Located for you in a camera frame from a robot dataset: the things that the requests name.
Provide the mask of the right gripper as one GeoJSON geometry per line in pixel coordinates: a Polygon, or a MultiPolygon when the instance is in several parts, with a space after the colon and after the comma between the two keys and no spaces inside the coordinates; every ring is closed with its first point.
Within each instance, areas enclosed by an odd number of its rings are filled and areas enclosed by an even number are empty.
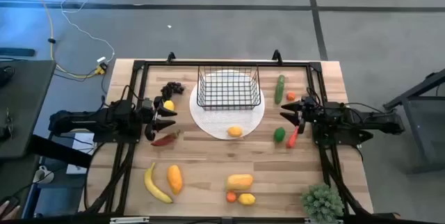
{"type": "Polygon", "coordinates": [[[301,100],[281,106],[282,109],[287,111],[299,111],[299,114],[281,112],[280,115],[292,123],[293,126],[298,126],[298,133],[303,134],[306,124],[314,121],[314,107],[314,99],[310,96],[305,96],[301,100]]]}

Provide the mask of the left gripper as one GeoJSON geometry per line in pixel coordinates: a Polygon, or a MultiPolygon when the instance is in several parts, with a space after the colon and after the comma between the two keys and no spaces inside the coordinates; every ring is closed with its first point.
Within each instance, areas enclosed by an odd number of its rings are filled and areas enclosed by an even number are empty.
{"type": "Polygon", "coordinates": [[[139,110],[142,122],[145,124],[144,135],[149,141],[153,141],[155,139],[156,132],[159,132],[162,129],[176,123],[174,120],[162,120],[158,118],[158,115],[162,117],[177,115],[176,112],[160,106],[162,101],[161,96],[156,96],[154,99],[146,97],[143,100],[142,106],[139,110]]]}

